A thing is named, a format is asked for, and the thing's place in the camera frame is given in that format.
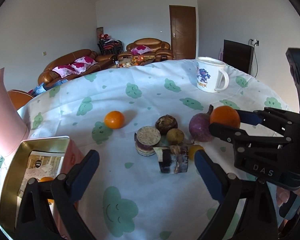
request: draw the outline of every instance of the door frame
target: door frame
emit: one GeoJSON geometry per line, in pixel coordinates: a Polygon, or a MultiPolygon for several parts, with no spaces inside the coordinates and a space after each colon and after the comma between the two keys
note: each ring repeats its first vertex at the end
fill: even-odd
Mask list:
{"type": "Polygon", "coordinates": [[[171,7],[191,7],[195,9],[195,56],[198,56],[198,46],[199,46],[199,37],[198,37],[198,27],[199,27],[199,18],[198,18],[198,8],[195,6],[186,6],[186,5],[169,5],[169,13],[170,13],[170,44],[171,50],[173,52],[173,29],[172,29],[172,19],[171,19],[171,7]]]}

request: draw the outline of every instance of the mug handle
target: mug handle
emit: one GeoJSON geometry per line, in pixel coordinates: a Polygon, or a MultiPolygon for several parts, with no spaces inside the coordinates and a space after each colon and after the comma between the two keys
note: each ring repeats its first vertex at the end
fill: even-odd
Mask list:
{"type": "Polygon", "coordinates": [[[219,71],[222,73],[222,75],[225,77],[225,85],[222,88],[215,88],[216,91],[222,91],[225,90],[229,85],[229,76],[228,73],[224,70],[219,69],[219,71]]]}

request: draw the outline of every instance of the leather sofa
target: leather sofa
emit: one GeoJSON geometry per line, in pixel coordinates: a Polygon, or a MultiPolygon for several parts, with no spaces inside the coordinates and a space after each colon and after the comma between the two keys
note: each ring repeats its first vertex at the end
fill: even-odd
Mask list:
{"type": "Polygon", "coordinates": [[[50,86],[53,85],[58,80],[64,80],[64,79],[72,80],[100,70],[104,70],[109,68],[116,59],[117,56],[115,54],[98,56],[98,54],[95,51],[92,51],[90,49],[77,50],[75,52],[69,53],[67,55],[64,55],[52,61],[40,74],[38,78],[38,84],[40,85],[41,83],[45,83],[47,86],[50,86]],[[80,75],[71,74],[69,76],[66,76],[65,78],[61,78],[61,76],[58,73],[52,71],[52,69],[54,69],[57,66],[71,64],[76,59],[81,58],[83,56],[89,56],[93,58],[97,63],[91,66],[86,72],[81,73],[80,75]]]}
{"type": "Polygon", "coordinates": [[[173,52],[170,49],[170,44],[154,38],[144,38],[136,40],[133,43],[127,45],[127,51],[120,53],[118,59],[134,57],[131,50],[137,46],[144,45],[152,49],[151,52],[146,52],[142,54],[143,56],[155,56],[155,62],[161,61],[162,58],[172,60],[173,52]]]}

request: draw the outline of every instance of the brown leather chair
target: brown leather chair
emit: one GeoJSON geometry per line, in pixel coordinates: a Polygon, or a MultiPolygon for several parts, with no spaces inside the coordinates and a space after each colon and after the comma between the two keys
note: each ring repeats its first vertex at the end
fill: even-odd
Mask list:
{"type": "Polygon", "coordinates": [[[28,94],[27,92],[16,90],[16,89],[9,90],[7,93],[16,110],[19,110],[26,103],[28,103],[32,98],[34,98],[32,95],[28,94]]]}
{"type": "Polygon", "coordinates": [[[81,49],[77,50],[75,52],[69,53],[67,55],[64,55],[60,58],[57,58],[56,60],[52,61],[40,74],[38,78],[38,85],[41,83],[45,83],[46,85],[52,85],[58,80],[72,80],[81,76],[85,76],[100,70],[104,70],[109,68],[113,62],[117,59],[117,56],[115,54],[108,54],[108,55],[102,55],[98,56],[98,54],[95,51],[92,51],[90,49],[81,49]],[[71,74],[69,76],[66,76],[65,78],[61,78],[61,76],[57,73],[52,71],[57,66],[62,65],[68,65],[73,63],[76,59],[81,58],[83,56],[89,56],[93,58],[97,64],[91,66],[86,72],[81,73],[80,75],[77,74],[71,74]]]}
{"type": "Polygon", "coordinates": [[[143,56],[155,56],[155,61],[159,62],[162,58],[172,60],[173,52],[170,49],[170,44],[165,41],[160,41],[154,38],[144,38],[136,40],[133,43],[127,45],[127,51],[120,53],[118,59],[134,57],[131,50],[137,46],[144,45],[152,49],[151,52],[142,54],[143,56]]]}

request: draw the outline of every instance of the blue design on mug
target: blue design on mug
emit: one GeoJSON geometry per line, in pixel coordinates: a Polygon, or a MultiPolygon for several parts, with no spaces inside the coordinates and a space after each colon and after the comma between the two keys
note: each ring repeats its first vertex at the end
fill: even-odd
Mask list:
{"type": "Polygon", "coordinates": [[[199,74],[197,75],[197,78],[200,78],[200,81],[203,83],[208,83],[208,79],[211,76],[209,75],[208,71],[206,71],[204,68],[203,69],[199,69],[199,74]]]}

